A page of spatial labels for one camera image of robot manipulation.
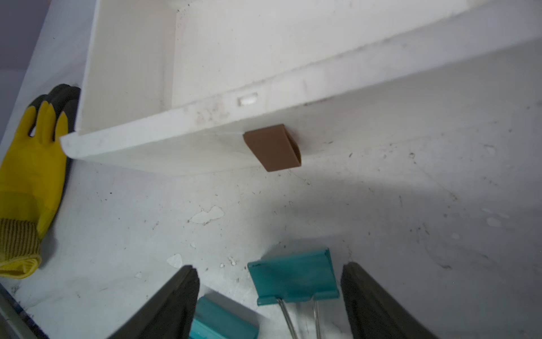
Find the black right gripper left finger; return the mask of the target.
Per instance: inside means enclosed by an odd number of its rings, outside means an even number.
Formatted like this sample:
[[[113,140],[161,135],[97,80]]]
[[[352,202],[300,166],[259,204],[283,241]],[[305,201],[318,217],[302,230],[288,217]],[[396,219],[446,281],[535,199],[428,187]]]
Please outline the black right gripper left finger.
[[[180,268],[111,338],[188,338],[200,289],[198,272]]]

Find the teal binder clip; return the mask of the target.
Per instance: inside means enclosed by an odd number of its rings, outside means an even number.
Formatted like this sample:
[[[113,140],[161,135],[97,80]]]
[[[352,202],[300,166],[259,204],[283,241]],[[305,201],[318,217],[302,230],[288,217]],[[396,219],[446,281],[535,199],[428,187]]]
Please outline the teal binder clip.
[[[312,302],[316,337],[322,337],[319,302],[340,296],[328,248],[261,259],[247,267],[258,293],[257,305],[279,305],[291,336],[297,338],[286,304]]]
[[[197,301],[189,338],[257,338],[259,328],[207,297]]]

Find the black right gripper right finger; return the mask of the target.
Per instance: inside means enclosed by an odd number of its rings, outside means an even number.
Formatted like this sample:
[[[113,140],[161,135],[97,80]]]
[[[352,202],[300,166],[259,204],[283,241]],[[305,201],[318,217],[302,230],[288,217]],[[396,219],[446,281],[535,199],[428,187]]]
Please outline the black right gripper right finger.
[[[435,338],[359,264],[343,266],[341,289],[354,338]]]

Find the white three-drawer cabinet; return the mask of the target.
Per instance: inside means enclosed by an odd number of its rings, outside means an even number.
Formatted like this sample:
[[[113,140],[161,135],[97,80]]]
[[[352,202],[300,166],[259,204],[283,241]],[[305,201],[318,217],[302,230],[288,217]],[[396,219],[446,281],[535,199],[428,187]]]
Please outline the white three-drawer cabinet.
[[[99,1],[66,155],[280,168],[541,101],[540,1]]]

